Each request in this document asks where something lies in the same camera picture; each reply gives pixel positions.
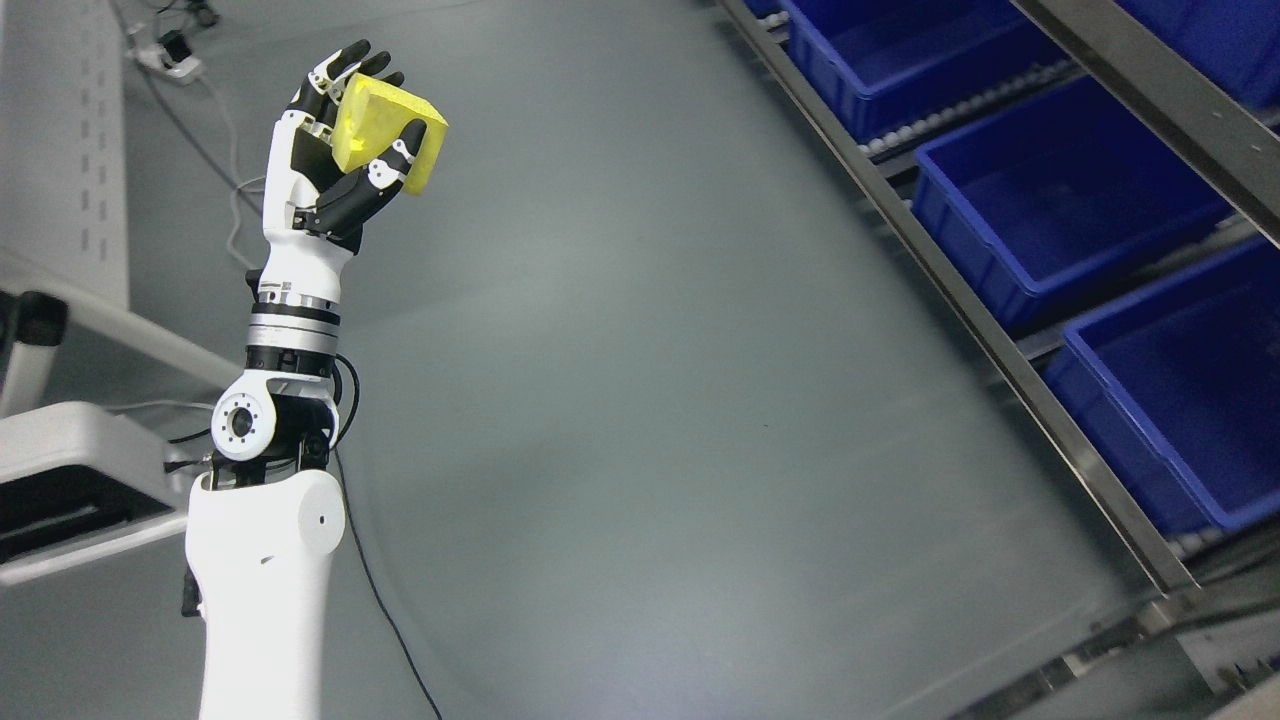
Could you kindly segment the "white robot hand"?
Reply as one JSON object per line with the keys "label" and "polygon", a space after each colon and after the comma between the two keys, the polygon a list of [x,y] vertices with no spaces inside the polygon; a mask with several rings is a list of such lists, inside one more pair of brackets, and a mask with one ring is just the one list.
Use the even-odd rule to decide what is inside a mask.
{"label": "white robot hand", "polygon": [[333,53],[306,76],[271,131],[262,200],[268,260],[257,281],[264,304],[338,304],[340,278],[355,258],[365,224],[404,187],[428,136],[412,119],[371,161],[342,173],[332,146],[312,135],[326,99],[340,101],[349,77],[366,76],[402,87],[402,70],[388,70],[390,54],[372,54],[369,40]]}

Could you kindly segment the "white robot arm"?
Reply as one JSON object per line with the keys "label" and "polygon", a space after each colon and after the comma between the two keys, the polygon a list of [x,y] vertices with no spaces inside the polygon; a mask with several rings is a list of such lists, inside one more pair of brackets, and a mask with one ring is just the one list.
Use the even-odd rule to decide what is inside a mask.
{"label": "white robot arm", "polygon": [[310,69],[271,128],[268,255],[244,366],[212,406],[209,468],[188,495],[183,614],[205,625],[201,719],[316,719],[332,562],[347,528],[329,462],[340,278],[365,224],[421,193],[445,120],[419,97],[367,124],[365,88],[402,92],[390,55],[357,40]]}

